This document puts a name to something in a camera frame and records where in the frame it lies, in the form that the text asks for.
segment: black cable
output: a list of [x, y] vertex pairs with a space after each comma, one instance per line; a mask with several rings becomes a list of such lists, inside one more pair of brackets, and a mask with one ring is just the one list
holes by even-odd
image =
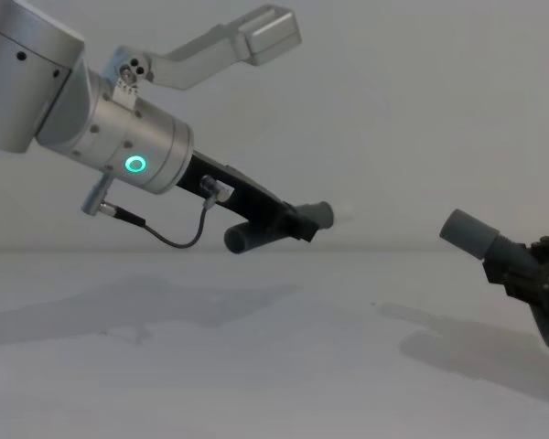
[[208, 210], [206, 208], [203, 208], [203, 210], [201, 211], [201, 216], [199, 217], [198, 232], [195, 235], [195, 238], [193, 238], [193, 241], [188, 242], [187, 244], [177, 244], [176, 242], [169, 241], [167, 238], [162, 236], [156, 230], [151, 229], [149, 226], [145, 225], [143, 227], [143, 229], [148, 231], [151, 235], [153, 235], [155, 238], [157, 238], [159, 241], [165, 243], [169, 247], [173, 247], [174, 249], [186, 250], [186, 249], [190, 249], [191, 247], [193, 247], [201, 239], [201, 235], [203, 234], [203, 229], [205, 227], [205, 218], [206, 218], [207, 214], [208, 214]]

